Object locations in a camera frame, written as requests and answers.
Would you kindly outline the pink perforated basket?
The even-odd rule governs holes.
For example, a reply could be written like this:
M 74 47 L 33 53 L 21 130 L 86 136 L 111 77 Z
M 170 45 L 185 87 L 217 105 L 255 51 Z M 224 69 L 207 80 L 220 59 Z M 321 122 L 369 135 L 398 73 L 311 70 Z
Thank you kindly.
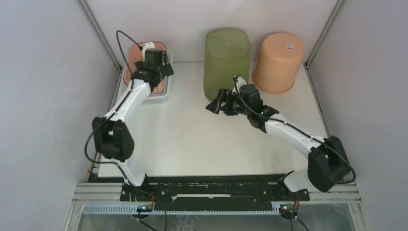
M 168 51 L 168 49 L 166 48 L 166 46 L 163 43 L 160 42 L 153 42 L 155 44 L 155 48 L 157 49 L 161 49 L 167 52 L 169 58 L 170 58 L 170 63 L 172 63 L 172 59 L 171 59 L 171 52 Z M 135 66 L 135 62 L 142 60 L 142 53 L 140 51 L 140 49 L 138 48 L 137 45 L 132 46 L 129 51 L 128 51 L 128 56 L 127 56 L 127 61 L 128 64 L 130 65 L 130 69 L 132 72 L 134 72 L 136 70 L 136 66 Z M 131 77 L 131 72 L 128 71 L 127 73 L 125 73 L 124 76 L 124 82 L 129 85 L 130 83 L 130 77 Z

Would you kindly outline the green plastic waste bin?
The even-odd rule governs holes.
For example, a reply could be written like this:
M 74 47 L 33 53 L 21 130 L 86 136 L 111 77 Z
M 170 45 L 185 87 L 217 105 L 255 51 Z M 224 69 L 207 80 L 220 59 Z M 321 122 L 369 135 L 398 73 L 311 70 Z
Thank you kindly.
M 213 101 L 220 89 L 233 89 L 232 77 L 249 81 L 251 45 L 243 30 L 221 28 L 205 36 L 204 95 Z

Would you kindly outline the orange plastic bucket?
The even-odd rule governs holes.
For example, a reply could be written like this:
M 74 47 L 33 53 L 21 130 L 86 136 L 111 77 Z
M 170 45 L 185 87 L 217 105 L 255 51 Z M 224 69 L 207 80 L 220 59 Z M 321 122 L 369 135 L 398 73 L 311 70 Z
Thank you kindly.
M 304 55 L 305 47 L 299 37 L 285 32 L 267 36 L 253 71 L 254 84 L 271 94 L 287 92 L 294 85 Z

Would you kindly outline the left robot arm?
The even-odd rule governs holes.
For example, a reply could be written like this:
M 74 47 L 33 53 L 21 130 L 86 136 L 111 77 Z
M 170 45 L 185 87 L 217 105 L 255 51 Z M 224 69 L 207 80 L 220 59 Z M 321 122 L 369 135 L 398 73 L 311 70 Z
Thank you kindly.
M 96 151 L 106 159 L 105 164 L 117 166 L 124 182 L 133 186 L 132 195 L 140 201 L 146 200 L 151 191 L 143 183 L 146 174 L 140 170 L 133 156 L 135 142 L 127 123 L 159 83 L 174 74 L 166 51 L 149 48 L 143 57 L 135 63 L 136 70 L 119 102 L 103 117 L 95 117 L 92 121 Z

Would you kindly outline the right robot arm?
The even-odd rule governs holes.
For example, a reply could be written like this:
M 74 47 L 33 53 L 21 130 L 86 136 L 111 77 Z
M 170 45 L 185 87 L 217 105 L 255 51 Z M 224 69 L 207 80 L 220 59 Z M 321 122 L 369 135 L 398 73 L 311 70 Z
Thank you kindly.
M 291 123 L 278 110 L 263 103 L 253 84 L 220 89 L 206 110 L 227 116 L 244 115 L 254 128 L 279 137 L 305 157 L 305 169 L 291 171 L 281 178 L 278 194 L 283 200 L 291 200 L 298 191 L 310 188 L 326 193 L 336 184 L 345 184 L 349 173 L 355 173 L 339 138 L 314 136 Z

